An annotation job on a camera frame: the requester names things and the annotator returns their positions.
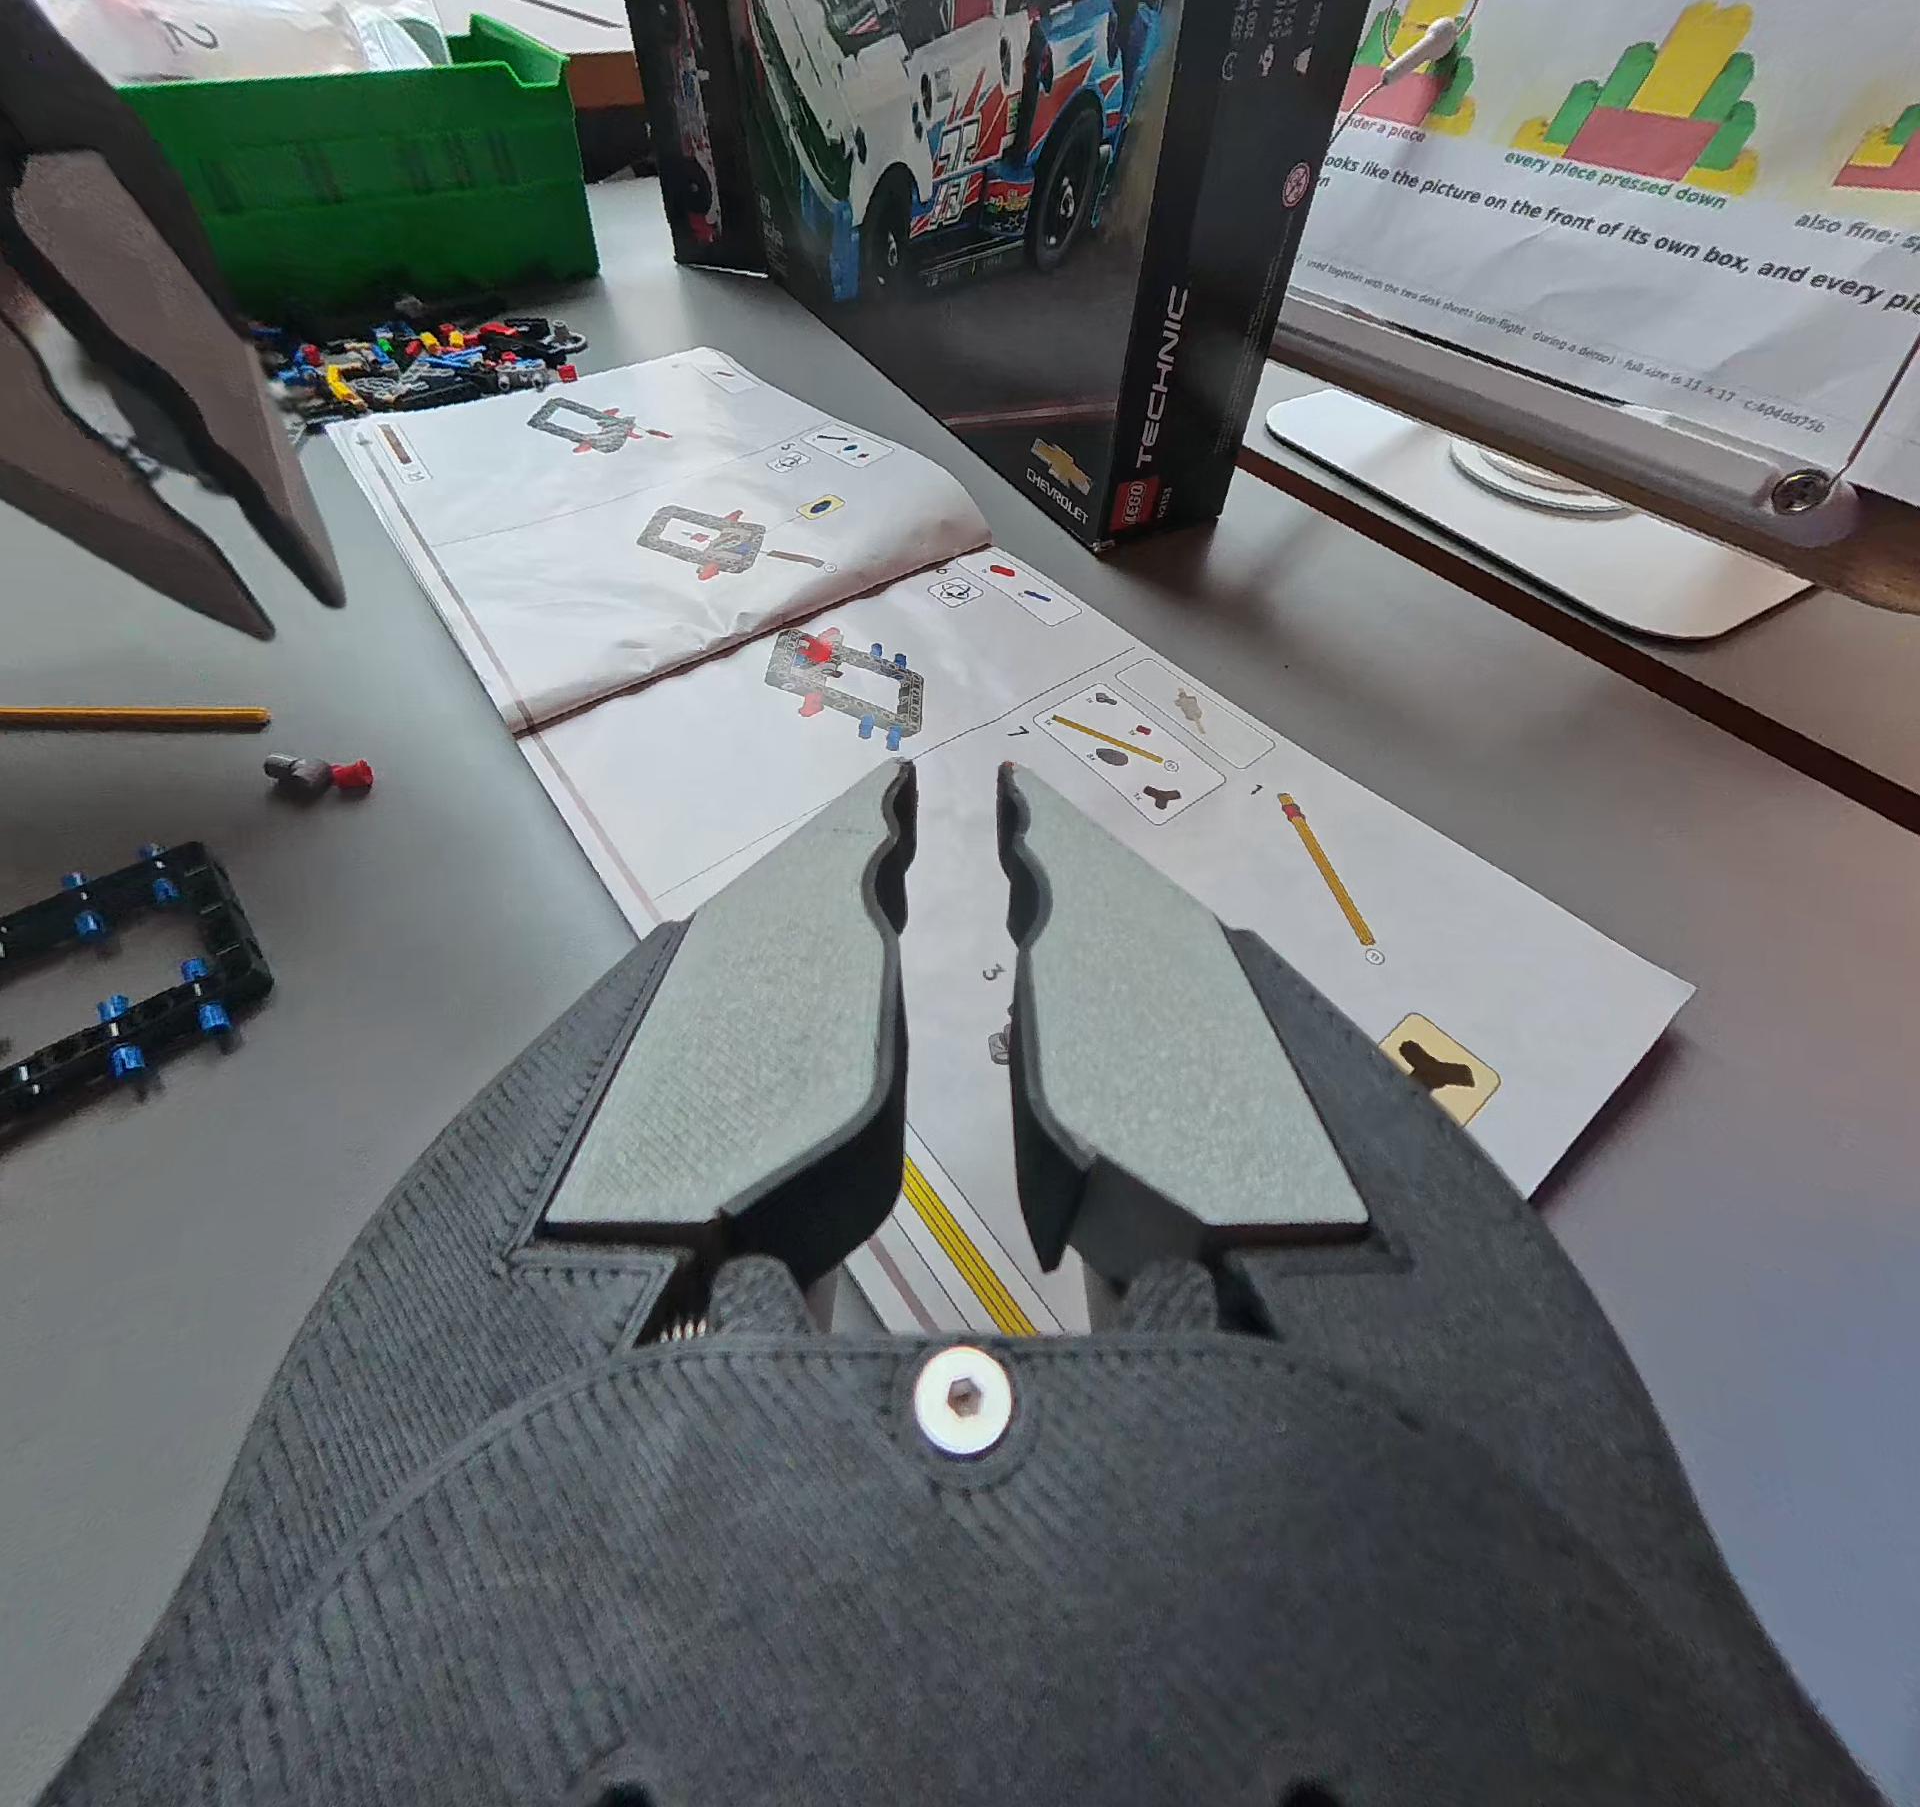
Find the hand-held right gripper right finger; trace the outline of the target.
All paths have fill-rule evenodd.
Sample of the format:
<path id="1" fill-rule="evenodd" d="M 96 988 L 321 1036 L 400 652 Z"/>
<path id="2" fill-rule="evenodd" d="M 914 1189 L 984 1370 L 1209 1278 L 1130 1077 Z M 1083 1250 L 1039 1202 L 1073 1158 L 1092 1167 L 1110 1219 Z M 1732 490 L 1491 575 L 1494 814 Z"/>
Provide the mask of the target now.
<path id="1" fill-rule="evenodd" d="M 1099 1277 L 1365 1239 L 1369 1215 L 1209 908 L 1032 769 L 1000 765 L 1015 945 L 1019 1215 L 1039 1266 Z"/>

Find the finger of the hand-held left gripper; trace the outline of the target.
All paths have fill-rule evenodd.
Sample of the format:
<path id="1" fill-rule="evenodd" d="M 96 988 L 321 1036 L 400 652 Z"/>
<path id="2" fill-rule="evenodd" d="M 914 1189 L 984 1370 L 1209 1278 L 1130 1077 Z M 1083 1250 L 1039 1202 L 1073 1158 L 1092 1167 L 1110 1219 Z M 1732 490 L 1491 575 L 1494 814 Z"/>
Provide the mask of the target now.
<path id="1" fill-rule="evenodd" d="M 177 471 L 233 501 L 342 610 L 284 415 L 179 175 L 34 0 L 1 0 L 1 247 L 59 399 L 153 481 Z"/>
<path id="2" fill-rule="evenodd" d="M 1 269 L 1 496 L 167 600 L 251 639 L 275 625 L 217 543 L 155 490 L 148 463 L 87 427 L 28 335 L 34 296 Z"/>

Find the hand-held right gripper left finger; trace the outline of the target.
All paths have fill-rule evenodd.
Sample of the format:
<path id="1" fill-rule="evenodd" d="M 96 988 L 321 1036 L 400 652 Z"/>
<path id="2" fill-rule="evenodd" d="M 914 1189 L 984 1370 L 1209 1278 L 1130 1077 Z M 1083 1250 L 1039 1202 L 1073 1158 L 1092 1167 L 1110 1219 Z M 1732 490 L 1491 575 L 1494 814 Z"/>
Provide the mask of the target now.
<path id="1" fill-rule="evenodd" d="M 916 818 L 916 766 L 880 766 L 652 941 L 540 1240 L 704 1275 L 758 1253 L 808 1289 L 877 1231 L 901 1186 Z"/>

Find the long yellow lego axle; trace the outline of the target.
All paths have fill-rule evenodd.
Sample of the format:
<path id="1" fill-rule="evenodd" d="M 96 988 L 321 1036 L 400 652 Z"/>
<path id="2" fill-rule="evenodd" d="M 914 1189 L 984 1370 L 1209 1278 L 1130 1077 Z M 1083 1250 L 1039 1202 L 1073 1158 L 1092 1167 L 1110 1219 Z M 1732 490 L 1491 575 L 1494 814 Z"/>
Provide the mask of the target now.
<path id="1" fill-rule="evenodd" d="M 24 706 L 1 708 L 4 732 L 161 732 L 258 735 L 272 723 L 267 708 Z"/>

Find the pile of lego pieces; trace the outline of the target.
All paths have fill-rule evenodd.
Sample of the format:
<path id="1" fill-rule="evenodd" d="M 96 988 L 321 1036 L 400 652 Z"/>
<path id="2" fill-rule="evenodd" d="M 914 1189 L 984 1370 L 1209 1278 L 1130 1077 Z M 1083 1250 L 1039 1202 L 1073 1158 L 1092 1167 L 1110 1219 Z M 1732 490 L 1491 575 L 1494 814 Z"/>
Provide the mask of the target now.
<path id="1" fill-rule="evenodd" d="M 589 339 L 567 321 L 483 308 L 438 321 L 442 306 L 401 297 L 385 319 L 336 335 L 247 321 L 275 399 L 305 432 L 540 391 L 579 379 Z"/>

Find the black lego frame assembly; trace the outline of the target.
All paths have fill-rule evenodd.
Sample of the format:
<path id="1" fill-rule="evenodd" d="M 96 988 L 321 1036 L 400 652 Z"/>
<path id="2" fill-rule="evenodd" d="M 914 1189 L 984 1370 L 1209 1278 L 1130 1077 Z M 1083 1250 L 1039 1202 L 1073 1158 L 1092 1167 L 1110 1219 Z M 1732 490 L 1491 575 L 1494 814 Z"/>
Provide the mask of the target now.
<path id="1" fill-rule="evenodd" d="M 56 891 L 6 911 L 4 979 L 54 957 L 108 954 L 118 930 L 155 913 L 193 933 L 195 949 L 179 962 L 179 979 L 141 1000 L 110 994 L 84 1027 L 24 1055 L 4 1055 L 4 1134 L 105 1090 L 146 1097 L 159 1059 L 190 1047 L 228 1051 L 237 1015 L 271 996 L 275 979 L 251 923 L 201 842 L 143 844 L 130 865 L 102 876 L 64 872 Z"/>

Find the open lego instruction booklet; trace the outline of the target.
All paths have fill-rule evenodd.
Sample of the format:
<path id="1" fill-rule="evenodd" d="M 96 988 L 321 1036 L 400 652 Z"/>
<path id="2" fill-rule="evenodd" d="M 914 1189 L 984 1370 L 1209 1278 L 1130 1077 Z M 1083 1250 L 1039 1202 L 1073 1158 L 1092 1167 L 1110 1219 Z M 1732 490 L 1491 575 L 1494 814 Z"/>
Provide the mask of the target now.
<path id="1" fill-rule="evenodd" d="M 636 930 L 918 766 L 903 1191 L 849 1262 L 889 1329 L 1087 1324 L 1015 1193 L 1005 759 L 1257 930 L 1523 1196 L 1692 997 L 991 545 L 930 459 L 716 350 L 330 438 Z"/>

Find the black lego set box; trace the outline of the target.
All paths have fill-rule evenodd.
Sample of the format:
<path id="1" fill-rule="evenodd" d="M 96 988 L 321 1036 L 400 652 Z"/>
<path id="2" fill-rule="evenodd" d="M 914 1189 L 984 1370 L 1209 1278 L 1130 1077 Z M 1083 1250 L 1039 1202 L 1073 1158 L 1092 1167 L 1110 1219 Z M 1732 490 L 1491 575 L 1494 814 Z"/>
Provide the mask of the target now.
<path id="1" fill-rule="evenodd" d="M 1225 511 L 1371 0 L 626 0 L 676 261 L 1094 551 Z"/>

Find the green plastic bin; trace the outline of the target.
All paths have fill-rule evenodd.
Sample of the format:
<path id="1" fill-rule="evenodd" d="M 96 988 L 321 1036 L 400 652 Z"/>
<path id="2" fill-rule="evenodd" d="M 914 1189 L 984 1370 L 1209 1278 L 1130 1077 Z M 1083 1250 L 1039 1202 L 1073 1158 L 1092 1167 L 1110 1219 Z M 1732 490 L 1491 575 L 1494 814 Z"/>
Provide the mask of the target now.
<path id="1" fill-rule="evenodd" d="M 486 17 L 444 67 L 127 85 L 244 313 L 592 279 L 568 60 Z"/>

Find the white document stand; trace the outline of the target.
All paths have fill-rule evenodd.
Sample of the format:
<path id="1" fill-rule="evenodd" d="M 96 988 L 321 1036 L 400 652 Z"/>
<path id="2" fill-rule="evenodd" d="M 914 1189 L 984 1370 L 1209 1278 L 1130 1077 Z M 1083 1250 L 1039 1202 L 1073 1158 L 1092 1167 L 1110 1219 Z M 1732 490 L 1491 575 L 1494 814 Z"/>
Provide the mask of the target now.
<path id="1" fill-rule="evenodd" d="M 1321 381 L 1267 411 L 1280 445 L 1630 636 L 1723 637 L 1811 590 L 1776 550 L 1861 520 L 1844 471 L 1309 290 L 1286 294 L 1271 350 Z"/>

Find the wooden backing board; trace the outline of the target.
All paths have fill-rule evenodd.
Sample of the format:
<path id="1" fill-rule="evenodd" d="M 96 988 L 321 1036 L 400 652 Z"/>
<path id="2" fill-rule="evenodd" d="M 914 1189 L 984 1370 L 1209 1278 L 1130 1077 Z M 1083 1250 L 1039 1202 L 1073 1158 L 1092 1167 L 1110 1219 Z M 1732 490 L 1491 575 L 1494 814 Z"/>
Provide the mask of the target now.
<path id="1" fill-rule="evenodd" d="M 1899 615 L 1917 615 L 1917 509 L 1865 485 L 1840 483 L 1849 530 L 1834 543 L 1836 594 Z"/>

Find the printed instruction sheet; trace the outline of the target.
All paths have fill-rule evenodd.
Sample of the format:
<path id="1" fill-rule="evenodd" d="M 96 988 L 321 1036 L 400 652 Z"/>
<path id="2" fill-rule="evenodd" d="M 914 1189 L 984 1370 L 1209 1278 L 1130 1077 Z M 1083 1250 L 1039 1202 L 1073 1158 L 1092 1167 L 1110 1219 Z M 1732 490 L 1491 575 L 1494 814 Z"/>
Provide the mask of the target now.
<path id="1" fill-rule="evenodd" d="M 1373 0 L 1292 283 L 1916 501 L 1917 0 Z"/>

